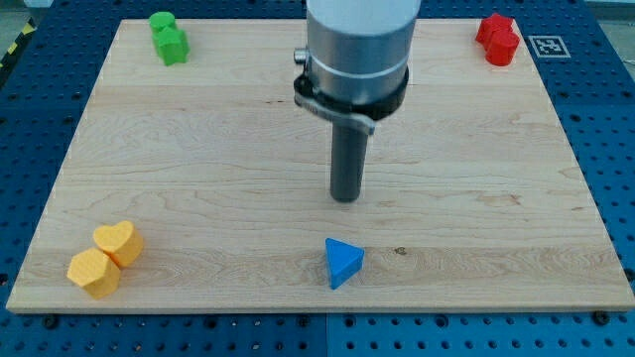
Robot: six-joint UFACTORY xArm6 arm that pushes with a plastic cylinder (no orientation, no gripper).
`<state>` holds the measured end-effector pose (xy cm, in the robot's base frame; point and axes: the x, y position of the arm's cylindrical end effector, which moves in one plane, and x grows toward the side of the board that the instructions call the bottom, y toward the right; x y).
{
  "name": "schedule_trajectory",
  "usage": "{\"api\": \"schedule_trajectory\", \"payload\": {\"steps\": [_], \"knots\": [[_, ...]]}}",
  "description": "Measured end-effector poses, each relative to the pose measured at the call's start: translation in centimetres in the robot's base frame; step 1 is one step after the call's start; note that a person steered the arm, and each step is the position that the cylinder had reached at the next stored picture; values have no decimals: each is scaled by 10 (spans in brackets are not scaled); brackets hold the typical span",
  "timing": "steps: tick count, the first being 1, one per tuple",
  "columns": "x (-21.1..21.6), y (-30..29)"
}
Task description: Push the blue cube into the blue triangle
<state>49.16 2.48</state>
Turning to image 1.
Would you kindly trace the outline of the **silver robot arm cylinder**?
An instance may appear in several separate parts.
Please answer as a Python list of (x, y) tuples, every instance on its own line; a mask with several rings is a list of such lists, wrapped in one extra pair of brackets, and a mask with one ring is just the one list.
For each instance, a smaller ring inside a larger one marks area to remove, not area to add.
[(420, 0), (308, 0), (306, 72), (316, 92), (353, 105), (403, 86)]

